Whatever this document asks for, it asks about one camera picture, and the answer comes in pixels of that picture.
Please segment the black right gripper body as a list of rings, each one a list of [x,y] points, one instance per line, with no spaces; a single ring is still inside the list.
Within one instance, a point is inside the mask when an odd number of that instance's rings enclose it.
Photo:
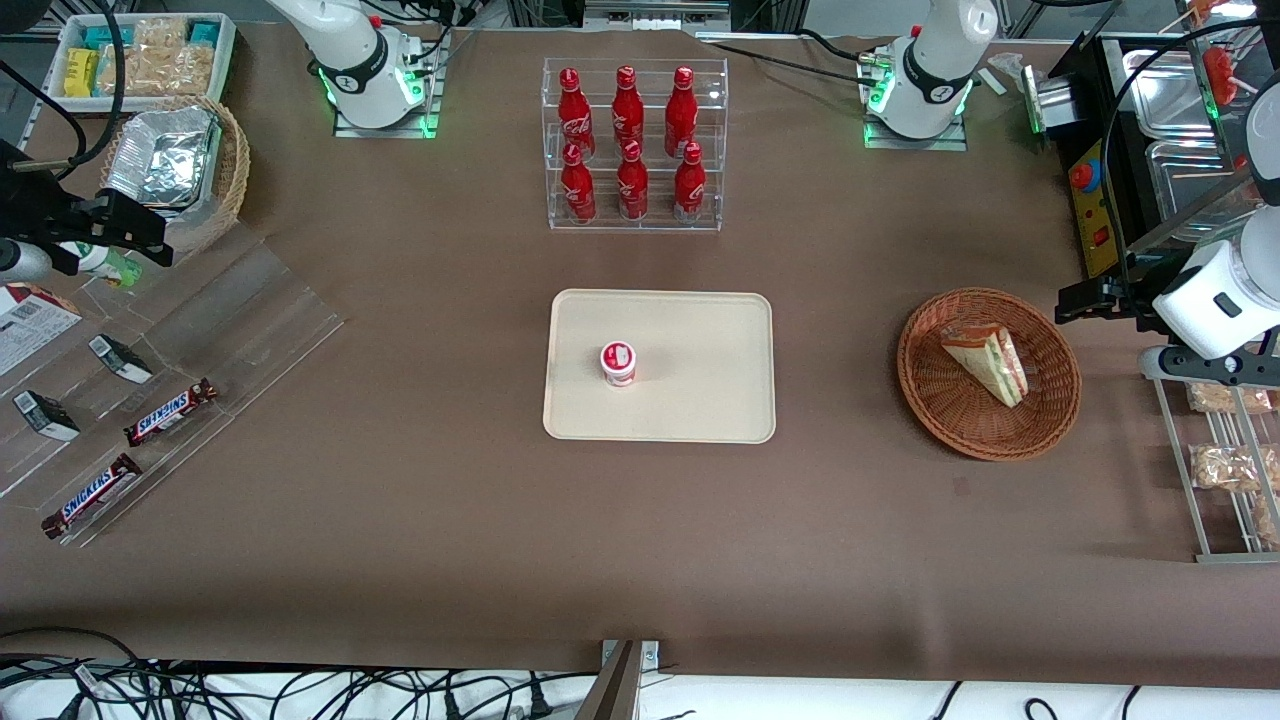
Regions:
[[[60,272],[74,275],[79,254],[64,243],[108,247],[99,227],[99,193],[84,199],[67,192],[47,170],[18,172],[29,158],[1,141],[3,269]]]

